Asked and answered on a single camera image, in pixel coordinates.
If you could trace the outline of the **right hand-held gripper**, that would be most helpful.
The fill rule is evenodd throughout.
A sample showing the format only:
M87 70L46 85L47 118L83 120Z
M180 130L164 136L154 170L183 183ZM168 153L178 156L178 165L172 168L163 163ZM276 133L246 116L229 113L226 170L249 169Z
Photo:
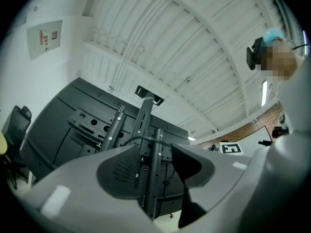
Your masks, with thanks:
M221 142L220 152L223 154L243 154L243 150L238 142Z

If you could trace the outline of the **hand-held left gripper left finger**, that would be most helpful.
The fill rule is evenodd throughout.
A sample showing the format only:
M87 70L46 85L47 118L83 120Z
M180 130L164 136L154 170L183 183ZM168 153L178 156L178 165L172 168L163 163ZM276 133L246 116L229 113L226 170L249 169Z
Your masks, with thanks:
M74 159L40 180L24 209L48 233L155 233L138 204L136 145Z

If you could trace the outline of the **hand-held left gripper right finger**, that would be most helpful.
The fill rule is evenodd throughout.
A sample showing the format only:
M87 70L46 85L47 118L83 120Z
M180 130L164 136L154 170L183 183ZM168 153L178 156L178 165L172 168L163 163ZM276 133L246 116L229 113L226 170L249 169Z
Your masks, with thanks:
M172 164L184 185L178 227L211 212L233 190L251 159L183 144L172 145Z

